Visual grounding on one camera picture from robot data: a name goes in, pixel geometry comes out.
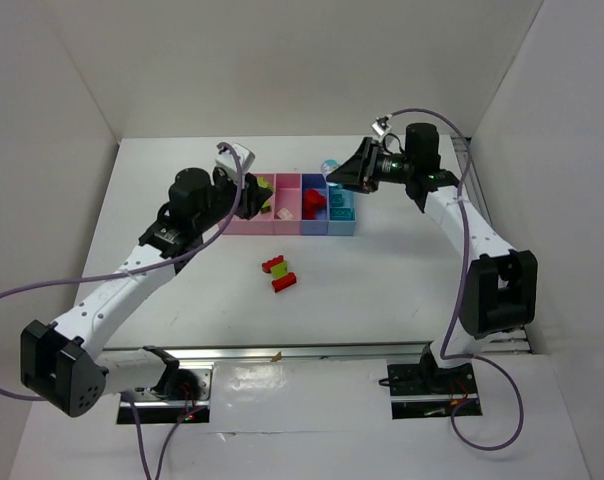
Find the white lego brick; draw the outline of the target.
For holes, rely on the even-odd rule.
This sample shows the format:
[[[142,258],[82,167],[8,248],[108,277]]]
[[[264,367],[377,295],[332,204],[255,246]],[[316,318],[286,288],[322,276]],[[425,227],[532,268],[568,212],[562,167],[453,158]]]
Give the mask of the white lego brick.
[[[278,210],[276,212],[276,215],[281,220],[289,221],[294,219],[294,215],[287,208],[282,208]]]

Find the red sloped lego piece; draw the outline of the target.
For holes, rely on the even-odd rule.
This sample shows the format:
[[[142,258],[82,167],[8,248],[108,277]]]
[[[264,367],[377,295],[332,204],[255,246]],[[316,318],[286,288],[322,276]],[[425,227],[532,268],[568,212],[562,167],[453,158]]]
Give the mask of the red sloped lego piece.
[[[316,189],[308,189],[302,196],[302,219],[315,220],[319,212],[326,209],[327,200]]]

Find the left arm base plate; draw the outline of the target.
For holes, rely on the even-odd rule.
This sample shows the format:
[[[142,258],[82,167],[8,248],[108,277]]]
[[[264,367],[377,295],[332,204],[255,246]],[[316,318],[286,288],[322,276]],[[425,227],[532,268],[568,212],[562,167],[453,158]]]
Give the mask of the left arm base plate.
[[[210,397],[213,364],[186,362],[184,381],[168,396],[151,389],[130,393],[142,425],[174,424],[185,415],[184,424],[206,424],[210,421]]]

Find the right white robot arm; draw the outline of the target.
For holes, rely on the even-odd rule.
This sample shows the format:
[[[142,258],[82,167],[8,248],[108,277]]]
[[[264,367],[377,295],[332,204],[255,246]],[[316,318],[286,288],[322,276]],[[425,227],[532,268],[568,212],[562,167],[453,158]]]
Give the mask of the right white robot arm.
[[[464,377],[486,344],[533,321],[538,262],[531,251],[502,239],[471,204],[461,180],[442,168],[434,125],[407,126],[405,146],[394,154],[386,150],[382,128],[374,130],[326,179],[361,194],[376,192],[382,183],[404,186],[460,254],[452,319],[444,335],[423,350],[415,374],[427,392],[442,394]]]

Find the small teal lego brick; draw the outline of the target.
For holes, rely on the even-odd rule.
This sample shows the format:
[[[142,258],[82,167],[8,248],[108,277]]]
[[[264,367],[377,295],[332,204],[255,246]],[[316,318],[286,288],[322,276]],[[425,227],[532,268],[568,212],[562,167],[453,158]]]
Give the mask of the small teal lego brick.
[[[330,205],[332,208],[347,208],[348,201],[345,199],[345,194],[342,191],[331,192]]]

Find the red green lego assembly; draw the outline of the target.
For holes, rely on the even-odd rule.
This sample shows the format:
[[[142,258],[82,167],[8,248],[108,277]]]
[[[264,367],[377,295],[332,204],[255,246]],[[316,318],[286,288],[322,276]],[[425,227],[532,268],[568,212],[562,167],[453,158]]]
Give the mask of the red green lego assembly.
[[[283,255],[262,263],[261,269],[272,277],[271,286],[275,293],[280,293],[297,283],[297,277],[289,270],[288,262]]]

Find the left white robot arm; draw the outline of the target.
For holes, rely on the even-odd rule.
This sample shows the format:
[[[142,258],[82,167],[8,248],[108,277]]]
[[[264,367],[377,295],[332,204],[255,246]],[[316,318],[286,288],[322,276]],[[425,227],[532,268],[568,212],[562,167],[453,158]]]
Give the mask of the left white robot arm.
[[[142,303],[190,262],[205,232],[228,217],[252,219],[271,195],[250,173],[235,180],[220,167],[211,173],[178,172],[167,202],[123,262],[122,277],[101,284],[50,323],[34,320],[22,331],[23,385],[72,418],[105,395],[150,390],[167,398],[181,387],[195,394],[196,377],[165,350],[143,346],[108,354],[104,348]]]

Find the lime green lego brick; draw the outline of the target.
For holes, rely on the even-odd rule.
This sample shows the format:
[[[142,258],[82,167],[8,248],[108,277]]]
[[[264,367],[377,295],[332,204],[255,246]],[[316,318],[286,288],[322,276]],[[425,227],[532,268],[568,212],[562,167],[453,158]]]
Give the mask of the lime green lego brick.
[[[256,179],[257,179],[258,186],[260,188],[268,189],[271,192],[274,191],[274,186],[273,186],[272,182],[269,181],[266,177],[264,177],[264,176],[257,176]]]

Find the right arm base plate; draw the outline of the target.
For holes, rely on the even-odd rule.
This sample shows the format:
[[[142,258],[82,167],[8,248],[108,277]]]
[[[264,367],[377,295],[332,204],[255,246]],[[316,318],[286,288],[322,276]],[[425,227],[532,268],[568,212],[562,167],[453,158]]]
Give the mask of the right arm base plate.
[[[389,392],[394,420],[446,418],[455,409],[460,417],[482,415],[470,364],[436,377],[428,377],[418,364],[389,364],[378,385]]]

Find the teal rounded lego block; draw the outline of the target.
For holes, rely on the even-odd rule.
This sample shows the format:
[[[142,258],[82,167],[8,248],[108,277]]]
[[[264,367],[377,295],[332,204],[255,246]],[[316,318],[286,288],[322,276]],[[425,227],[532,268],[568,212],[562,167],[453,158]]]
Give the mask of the teal rounded lego block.
[[[327,159],[321,164],[321,173],[327,177],[339,168],[340,164],[333,159]]]

